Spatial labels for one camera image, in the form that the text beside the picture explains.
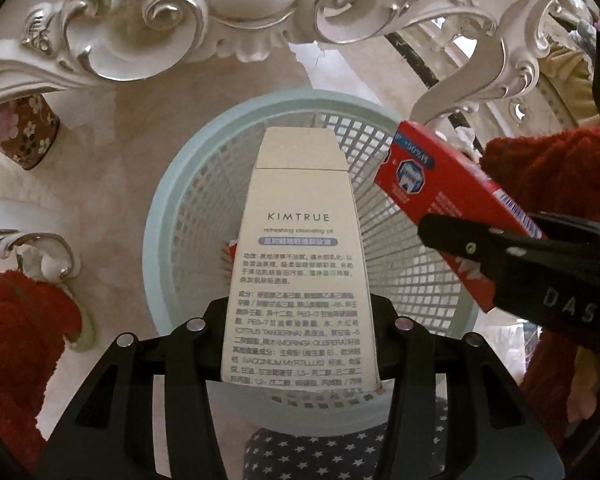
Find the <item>marble surface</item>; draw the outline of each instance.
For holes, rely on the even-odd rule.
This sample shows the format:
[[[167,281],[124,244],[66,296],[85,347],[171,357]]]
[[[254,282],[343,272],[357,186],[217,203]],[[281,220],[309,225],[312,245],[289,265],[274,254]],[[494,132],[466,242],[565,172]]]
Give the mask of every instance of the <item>marble surface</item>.
[[[0,155],[0,196],[55,211],[79,234],[82,271],[68,285],[92,313],[96,346],[66,352],[51,379],[39,427],[48,436],[102,352],[121,332],[156,335],[142,286],[144,222],[173,157],[205,123],[269,92],[312,85],[355,94],[407,117],[425,86],[384,38],[323,50],[275,50],[264,62],[211,59],[115,89],[48,94],[61,131],[45,160],[26,172]],[[0,270],[14,267],[0,260]],[[154,406],[159,472],[168,470],[160,388]],[[256,429],[212,406],[230,480]]]

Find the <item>brand logo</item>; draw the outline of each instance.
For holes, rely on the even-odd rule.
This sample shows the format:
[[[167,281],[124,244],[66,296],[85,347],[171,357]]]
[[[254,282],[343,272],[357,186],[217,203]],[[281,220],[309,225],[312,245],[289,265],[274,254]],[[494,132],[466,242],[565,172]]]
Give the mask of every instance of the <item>brand logo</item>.
[[[552,286],[547,289],[542,304],[544,304],[544,306],[558,306],[561,312],[568,312],[571,317],[578,316],[580,317],[580,321],[583,323],[591,323],[596,315],[596,310],[598,309],[597,304],[587,303],[587,305],[584,307],[584,313],[576,313],[577,310],[575,296],[568,297],[567,300],[564,301],[564,298],[561,298],[560,293]]]
[[[396,171],[400,187],[407,193],[419,193],[424,186],[424,170],[415,160],[405,160],[398,166]]]
[[[268,213],[267,220],[328,222],[328,213]]]

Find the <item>barcode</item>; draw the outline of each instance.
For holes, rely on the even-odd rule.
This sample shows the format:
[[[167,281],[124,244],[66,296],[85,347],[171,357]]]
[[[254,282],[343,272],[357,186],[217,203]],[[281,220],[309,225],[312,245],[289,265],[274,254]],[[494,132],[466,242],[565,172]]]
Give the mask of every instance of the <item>barcode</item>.
[[[525,231],[532,238],[542,238],[542,231],[536,225],[536,223],[529,218],[522,208],[514,202],[514,200],[506,194],[502,189],[498,189],[493,192],[494,197],[500,202],[504,207],[506,207],[509,212],[516,218],[516,220],[525,228]]]

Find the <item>red toothpaste box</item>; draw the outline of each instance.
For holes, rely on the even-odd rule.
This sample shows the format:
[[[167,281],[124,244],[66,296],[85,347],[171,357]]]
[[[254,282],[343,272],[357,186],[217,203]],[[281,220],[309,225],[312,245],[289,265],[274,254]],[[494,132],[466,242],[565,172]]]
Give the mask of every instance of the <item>red toothpaste box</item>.
[[[439,213],[542,237],[535,222],[480,166],[416,123],[398,126],[376,184],[415,224],[426,213]],[[475,278],[474,266],[461,269],[462,258],[442,256],[481,309],[490,311],[494,283],[481,274]]]

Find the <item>floral cup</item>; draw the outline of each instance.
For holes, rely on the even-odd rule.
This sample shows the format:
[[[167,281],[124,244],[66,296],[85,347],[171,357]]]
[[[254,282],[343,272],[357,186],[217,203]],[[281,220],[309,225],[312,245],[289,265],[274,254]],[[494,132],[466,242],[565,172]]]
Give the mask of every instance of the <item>floral cup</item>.
[[[56,140],[60,121],[40,94],[0,105],[0,152],[32,170]]]

